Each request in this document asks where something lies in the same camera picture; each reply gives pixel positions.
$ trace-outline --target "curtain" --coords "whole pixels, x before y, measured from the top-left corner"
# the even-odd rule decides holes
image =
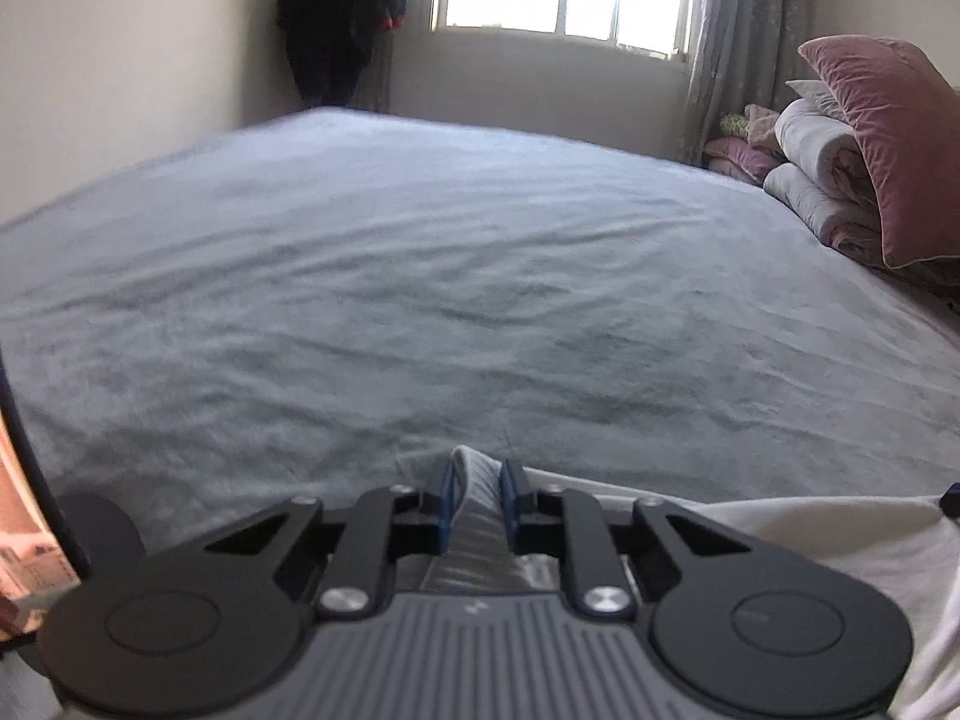
[[[360,73],[349,107],[373,113],[390,110],[390,69],[394,58],[394,32],[381,32],[373,41],[370,64]]]
[[[809,71],[797,55],[812,33],[813,0],[698,0],[680,159],[699,164],[723,114],[748,103],[782,110],[795,97],[784,81]]]

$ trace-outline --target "white pillow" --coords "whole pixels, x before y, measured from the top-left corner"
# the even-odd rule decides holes
[[[786,85],[816,108],[819,113],[829,116],[831,119],[836,119],[837,122],[849,124],[847,115],[843,112],[843,106],[838,103],[829,86],[823,81],[787,81]]]

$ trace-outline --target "pink object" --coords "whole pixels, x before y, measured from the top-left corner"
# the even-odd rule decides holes
[[[843,106],[874,187],[888,268],[960,257],[960,97],[918,47],[863,35],[800,46]]]
[[[752,187],[760,186],[753,180],[747,173],[743,172],[739,167],[733,164],[728,159],[723,159],[722,157],[714,157],[707,164],[707,170],[710,172],[718,172],[720,175],[726,175],[728,178],[734,178],[737,181],[743,181],[745,184],[750,184]]]
[[[784,150],[776,141],[776,120],[779,113],[762,105],[750,104],[745,111],[747,114],[747,143],[757,148],[766,148],[775,154],[782,154]]]
[[[704,146],[704,154],[733,162],[758,185],[762,185],[768,173],[781,163],[773,154],[761,151],[740,138],[718,138],[709,141],[707,146]]]

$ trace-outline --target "hanging jacket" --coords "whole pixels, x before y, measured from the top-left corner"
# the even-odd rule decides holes
[[[296,88],[308,105],[347,105],[373,42],[398,28],[406,0],[277,0]]]

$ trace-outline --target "gray bedsheet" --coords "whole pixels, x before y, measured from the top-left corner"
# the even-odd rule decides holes
[[[509,132],[314,113],[0,229],[56,491],[158,548],[466,443],[692,499],[939,493],[958,319],[759,189]]]

